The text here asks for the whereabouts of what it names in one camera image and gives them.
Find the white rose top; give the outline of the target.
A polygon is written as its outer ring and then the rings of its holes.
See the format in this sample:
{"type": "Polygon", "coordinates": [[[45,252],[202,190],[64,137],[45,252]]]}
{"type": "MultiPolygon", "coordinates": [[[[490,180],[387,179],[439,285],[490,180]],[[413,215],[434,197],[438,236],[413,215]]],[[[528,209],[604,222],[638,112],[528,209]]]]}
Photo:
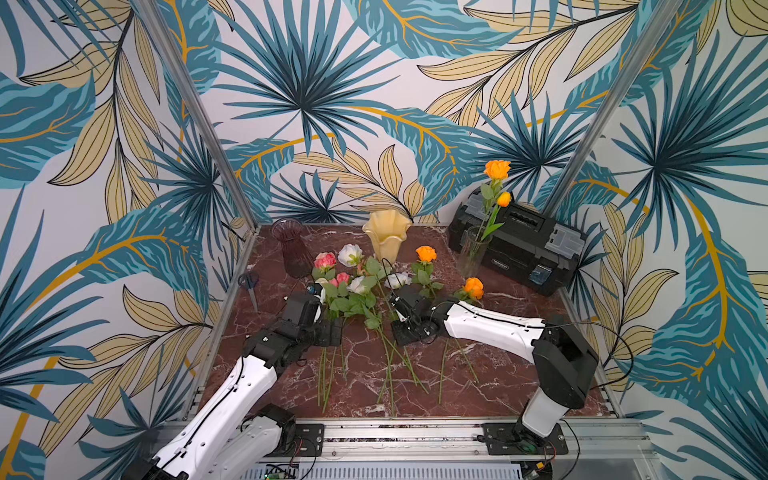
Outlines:
{"type": "MultiPolygon", "coordinates": [[[[342,247],[342,249],[339,251],[337,255],[337,265],[344,267],[344,270],[338,272],[345,272],[350,275],[351,281],[359,276],[369,276],[369,277],[375,277],[376,280],[374,281],[374,293],[378,299],[378,309],[379,312],[383,316],[383,323],[384,323],[384,332],[385,332],[385,326],[387,324],[386,320],[386,308],[381,303],[381,298],[379,295],[379,289],[377,287],[377,284],[379,283],[379,280],[386,276],[388,273],[404,273],[404,272],[397,272],[394,268],[394,266],[388,262],[387,260],[380,261],[375,257],[367,256],[363,253],[362,248],[359,245],[356,244],[347,244],[342,247]],[[357,266],[362,263],[366,262],[368,267],[368,274],[367,275],[359,275],[357,266]]],[[[348,287],[346,288],[348,292],[348,296],[344,299],[339,298],[338,300],[335,300],[332,304],[332,308],[334,310],[339,310],[339,314],[344,319],[359,319],[364,324],[364,317],[362,315],[359,315],[359,311],[355,312],[353,310],[353,302],[349,298],[350,292],[348,290],[348,287]]],[[[395,356],[392,360],[392,369],[393,369],[393,362],[399,357],[395,356]]],[[[424,390],[426,390],[426,386],[424,383],[419,379],[418,374],[416,373],[416,370],[413,366],[413,362],[411,361],[412,369],[415,378],[413,381],[415,384],[419,387],[422,387],[424,390]]]]}

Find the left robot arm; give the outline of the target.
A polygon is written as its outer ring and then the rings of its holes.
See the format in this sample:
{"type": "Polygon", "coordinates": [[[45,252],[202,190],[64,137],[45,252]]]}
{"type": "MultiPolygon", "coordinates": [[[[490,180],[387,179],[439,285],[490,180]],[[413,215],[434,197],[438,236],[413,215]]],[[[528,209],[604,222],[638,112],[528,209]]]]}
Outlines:
{"type": "Polygon", "coordinates": [[[241,429],[257,401],[313,347],[329,346],[341,329],[323,324],[323,287],[293,293],[277,319],[248,337],[243,353],[216,393],[152,458],[140,458],[124,479],[238,479],[257,461],[288,446],[295,418],[269,407],[241,429]]]}

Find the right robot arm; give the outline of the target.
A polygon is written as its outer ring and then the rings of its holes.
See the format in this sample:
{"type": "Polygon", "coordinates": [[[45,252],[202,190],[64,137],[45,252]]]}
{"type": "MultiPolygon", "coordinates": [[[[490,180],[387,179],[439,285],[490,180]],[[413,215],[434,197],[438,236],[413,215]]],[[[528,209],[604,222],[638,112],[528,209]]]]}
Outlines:
{"type": "Polygon", "coordinates": [[[399,346],[450,337],[487,344],[532,363],[538,387],[517,421],[518,431],[545,439],[568,411],[584,407],[599,357],[574,324],[560,317],[512,316],[457,299],[431,300],[413,285],[394,290],[389,304],[398,317],[392,332],[399,346]]]}

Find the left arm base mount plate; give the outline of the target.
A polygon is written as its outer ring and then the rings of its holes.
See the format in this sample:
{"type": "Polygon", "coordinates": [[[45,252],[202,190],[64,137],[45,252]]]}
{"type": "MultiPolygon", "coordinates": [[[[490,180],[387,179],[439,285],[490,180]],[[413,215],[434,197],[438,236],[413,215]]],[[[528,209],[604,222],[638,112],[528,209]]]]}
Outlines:
{"type": "Polygon", "coordinates": [[[297,424],[287,444],[277,453],[285,458],[316,458],[323,453],[326,426],[322,423],[297,424]]]}

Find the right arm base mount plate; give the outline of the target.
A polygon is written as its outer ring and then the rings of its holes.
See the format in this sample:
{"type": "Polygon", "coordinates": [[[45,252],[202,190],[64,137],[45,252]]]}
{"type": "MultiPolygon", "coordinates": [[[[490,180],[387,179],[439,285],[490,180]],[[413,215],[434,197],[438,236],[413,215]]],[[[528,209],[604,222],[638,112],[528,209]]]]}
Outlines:
{"type": "Polygon", "coordinates": [[[486,446],[491,456],[556,456],[569,452],[559,424],[545,437],[528,430],[521,422],[483,423],[481,428],[482,433],[476,436],[476,440],[486,446]]]}

